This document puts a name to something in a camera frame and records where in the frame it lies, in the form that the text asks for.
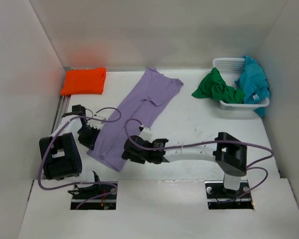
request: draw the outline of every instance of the purple shirt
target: purple shirt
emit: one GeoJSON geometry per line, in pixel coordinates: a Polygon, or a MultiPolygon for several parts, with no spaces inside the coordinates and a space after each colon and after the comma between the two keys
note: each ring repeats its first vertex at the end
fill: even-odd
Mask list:
{"type": "MultiPolygon", "coordinates": [[[[118,106],[122,118],[114,123],[105,123],[88,155],[104,165],[120,172],[126,163],[121,156],[127,136],[124,124],[130,118],[139,119],[145,127],[151,127],[169,101],[180,91],[183,82],[171,79],[154,68],[147,68],[140,81],[118,106]]],[[[108,120],[119,117],[114,112],[108,120]]],[[[131,121],[128,125],[131,135],[139,135],[139,124],[131,121]]]]}

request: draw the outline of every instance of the orange folded shirt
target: orange folded shirt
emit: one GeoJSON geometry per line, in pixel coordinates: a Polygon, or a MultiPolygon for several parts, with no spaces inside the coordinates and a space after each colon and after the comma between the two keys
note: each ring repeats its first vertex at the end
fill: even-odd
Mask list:
{"type": "Polygon", "coordinates": [[[67,71],[62,96],[77,94],[102,94],[106,68],[67,71]]]}

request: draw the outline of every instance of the cable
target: cable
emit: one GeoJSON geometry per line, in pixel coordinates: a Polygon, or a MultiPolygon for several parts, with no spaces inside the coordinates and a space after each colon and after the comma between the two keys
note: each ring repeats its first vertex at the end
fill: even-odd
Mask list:
{"type": "Polygon", "coordinates": [[[90,109],[88,109],[88,108],[85,108],[85,110],[86,111],[89,111],[89,112],[91,112],[92,113],[92,116],[91,117],[93,117],[94,116],[94,113],[93,113],[93,111],[91,111],[90,109]]]}
{"type": "MultiPolygon", "coordinates": [[[[64,188],[64,187],[71,186],[71,185],[76,185],[76,184],[106,184],[106,185],[110,185],[110,186],[112,186],[112,187],[114,187],[114,188],[117,189],[117,186],[116,186],[115,184],[113,184],[113,183],[107,183],[107,182],[75,182],[75,183],[64,184],[64,185],[57,186],[57,187],[47,188],[47,187],[44,187],[44,186],[42,185],[42,181],[41,181],[41,175],[42,175],[42,172],[43,172],[43,166],[44,166],[44,164],[45,164],[45,161],[46,161],[46,158],[47,158],[47,156],[48,156],[49,150],[51,149],[51,147],[52,147],[53,143],[55,142],[55,140],[57,139],[57,137],[58,137],[58,136],[61,134],[61,132],[62,132],[62,131],[69,125],[69,123],[70,123],[71,121],[75,120],[75,119],[78,119],[78,118],[80,118],[80,119],[89,119],[89,120],[96,120],[96,121],[100,121],[100,122],[116,122],[116,121],[118,121],[118,120],[121,119],[121,117],[122,117],[122,113],[121,113],[118,109],[113,108],[113,107],[105,107],[105,108],[102,108],[102,109],[98,110],[97,113],[100,112],[100,111],[102,111],[102,110],[106,110],[106,109],[113,109],[113,110],[116,110],[116,111],[119,113],[120,116],[119,116],[117,119],[115,119],[115,120],[103,120],[103,119],[95,119],[95,118],[93,118],[93,117],[87,117],[87,116],[75,116],[75,117],[71,118],[67,123],[65,123],[64,126],[63,126],[58,132],[56,132],[55,136],[52,138],[50,144],[48,145],[48,147],[47,147],[47,149],[46,149],[46,151],[45,151],[45,153],[44,153],[44,155],[43,155],[43,158],[42,158],[42,161],[41,161],[41,164],[40,164],[40,167],[39,167],[39,173],[38,173],[38,185],[39,185],[39,187],[40,187],[41,189],[46,190],[46,191],[50,191],[50,190],[55,190],[55,189],[59,189],[59,188],[64,188]]],[[[102,197],[102,196],[108,195],[108,194],[110,194],[110,193],[107,193],[107,194],[101,194],[101,195],[97,195],[97,196],[94,196],[94,197],[92,197],[92,198],[89,198],[89,199],[83,201],[82,203],[80,203],[80,204],[76,207],[76,209],[78,209],[82,204],[86,203],[86,202],[89,201],[89,200],[92,200],[92,199],[94,199],[94,198],[98,198],[98,197],[102,197]]]]}
{"type": "Polygon", "coordinates": [[[108,192],[108,193],[103,193],[103,194],[100,194],[100,195],[96,195],[96,196],[94,196],[94,197],[92,197],[92,198],[88,198],[88,199],[86,199],[86,200],[84,200],[83,202],[81,202],[78,206],[76,206],[76,210],[79,208],[79,207],[81,207],[83,204],[85,204],[86,202],[88,202],[88,201],[90,201],[90,200],[93,200],[93,199],[96,199],[96,198],[99,198],[99,197],[102,197],[102,196],[106,196],[106,195],[109,195],[109,194],[111,194],[112,192],[108,192]]]}
{"type": "Polygon", "coordinates": [[[219,200],[216,198],[216,201],[217,201],[218,203],[230,203],[230,202],[235,202],[237,199],[242,199],[242,197],[244,197],[245,195],[249,194],[252,190],[254,190],[254,189],[258,188],[260,185],[262,185],[262,184],[266,181],[266,179],[268,178],[268,175],[269,175],[267,169],[262,168],[262,167],[251,167],[251,168],[247,168],[247,170],[252,170],[252,169],[261,169],[261,170],[264,170],[264,171],[265,171],[266,175],[265,175],[265,177],[263,178],[263,180],[260,181],[260,183],[256,184],[254,187],[252,187],[252,188],[249,189],[248,191],[244,192],[243,194],[237,196],[235,199],[229,199],[229,200],[226,200],[226,201],[219,201],[219,200]]]}
{"type": "Polygon", "coordinates": [[[252,190],[258,188],[258,187],[259,187],[260,185],[262,185],[262,184],[266,181],[266,179],[268,178],[269,173],[268,173],[267,169],[262,168],[262,167],[251,167],[251,168],[247,168],[247,170],[252,170],[252,169],[261,169],[261,170],[264,170],[264,171],[266,172],[266,175],[265,175],[265,177],[263,178],[263,180],[260,181],[260,183],[256,184],[254,187],[252,187],[252,188],[249,189],[248,191],[246,191],[246,192],[244,192],[243,194],[239,195],[239,196],[236,198],[236,200],[239,199],[239,198],[244,197],[245,195],[249,194],[252,190]]]}
{"type": "Polygon", "coordinates": [[[101,204],[101,206],[104,206],[104,207],[106,206],[106,196],[103,196],[103,198],[102,198],[102,200],[101,200],[101,203],[100,203],[100,204],[101,204]]]}
{"type": "Polygon", "coordinates": [[[143,146],[140,146],[138,145],[137,143],[135,143],[132,139],[131,139],[131,136],[129,135],[128,133],[128,130],[127,130],[127,124],[130,122],[130,121],[136,121],[138,123],[140,123],[140,125],[143,125],[142,122],[138,119],[134,119],[134,118],[131,118],[131,119],[128,119],[126,122],[125,122],[125,125],[124,125],[124,130],[125,130],[125,133],[128,137],[128,139],[130,140],[130,142],[135,145],[136,147],[140,148],[140,149],[143,149],[143,150],[148,150],[148,151],[156,151],[156,150],[167,150],[167,149],[175,149],[175,148],[189,148],[189,147],[195,147],[195,146],[200,146],[200,145],[206,145],[206,144],[212,144],[212,143],[231,143],[231,144],[238,144],[238,145],[245,145],[245,146],[250,146],[250,147],[254,147],[254,148],[259,148],[259,149],[263,149],[263,150],[266,150],[270,153],[269,156],[266,156],[266,157],[263,157],[261,159],[258,159],[250,164],[247,165],[247,168],[249,168],[250,166],[254,165],[255,163],[258,163],[258,162],[261,162],[263,160],[266,160],[268,158],[271,158],[275,155],[274,151],[270,148],[267,148],[267,147],[264,147],[264,146],[261,146],[261,145],[257,145],[257,144],[253,144],[253,143],[246,143],[246,142],[241,142],[241,141],[233,141],[233,140],[212,140],[212,141],[205,141],[205,142],[200,142],[200,143],[192,143],[192,144],[185,144],[185,145],[178,145],[178,146],[170,146],[170,147],[160,147],[160,148],[146,148],[146,147],[143,147],[143,146]]]}

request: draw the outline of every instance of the white panel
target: white panel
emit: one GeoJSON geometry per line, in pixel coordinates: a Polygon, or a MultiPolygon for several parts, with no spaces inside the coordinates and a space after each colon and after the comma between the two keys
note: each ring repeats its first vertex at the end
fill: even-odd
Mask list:
{"type": "MultiPolygon", "coordinates": [[[[179,78],[184,86],[154,122],[151,127],[152,139],[167,138],[174,142],[196,143],[202,140],[213,140],[217,137],[218,132],[227,132],[243,142],[270,147],[263,122],[253,111],[223,111],[219,109],[219,102],[212,99],[196,99],[191,96],[197,89],[199,82],[210,72],[210,69],[159,71],[167,77],[179,78]]],[[[73,95],[68,110],[71,111],[72,106],[78,104],[91,109],[93,112],[103,107],[117,107],[140,80],[143,73],[144,71],[108,72],[102,95],[73,95]]],[[[111,113],[112,110],[104,111],[103,116],[108,118],[111,113]]],[[[160,165],[138,164],[128,161],[123,170],[118,173],[88,156],[86,154],[87,148],[80,143],[78,143],[78,148],[83,164],[89,169],[95,170],[101,180],[105,181],[117,179],[222,180],[224,176],[223,171],[216,163],[201,160],[182,160],[160,165]]],[[[249,147],[248,163],[268,154],[264,150],[249,147]]],[[[259,165],[268,169],[270,177],[279,178],[276,162],[273,158],[261,162],[259,165]]]]}
{"type": "Polygon", "coordinates": [[[266,130],[299,206],[299,0],[289,0],[258,59],[272,93],[266,130]]]}
{"type": "Polygon", "coordinates": [[[29,1],[0,0],[0,239],[17,238],[63,74],[29,1]]]}
{"type": "Polygon", "coordinates": [[[287,0],[31,0],[70,67],[206,67],[253,55],[287,0]]]}
{"type": "Polygon", "coordinates": [[[119,181],[114,211],[70,210],[69,189],[43,191],[35,182],[19,239],[299,239],[287,179],[255,190],[254,210],[208,210],[202,180],[119,181]]]}

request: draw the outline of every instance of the white floor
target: white floor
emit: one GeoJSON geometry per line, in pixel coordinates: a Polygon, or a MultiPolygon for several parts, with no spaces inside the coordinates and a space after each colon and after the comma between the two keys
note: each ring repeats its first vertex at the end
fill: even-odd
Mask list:
{"type": "MultiPolygon", "coordinates": [[[[155,121],[154,138],[197,142],[213,139],[225,131],[241,141],[270,147],[262,120],[253,112],[224,112],[218,102],[191,96],[209,70],[161,70],[184,82],[155,121]]],[[[143,72],[109,72],[102,95],[72,96],[70,107],[81,104],[94,112],[116,107],[141,78],[143,72]]],[[[213,163],[182,161],[165,165],[127,162],[118,173],[90,158],[80,146],[83,163],[102,181],[118,180],[114,211],[70,210],[67,190],[42,191],[33,186],[19,239],[299,239],[299,210],[287,179],[279,177],[274,159],[257,166],[269,171],[268,180],[252,192],[254,210],[208,210],[204,180],[221,180],[213,163]]],[[[248,163],[268,153],[248,147],[248,163]]],[[[248,171],[251,186],[263,178],[248,171]]],[[[46,181],[46,186],[64,182],[46,181]]]]}

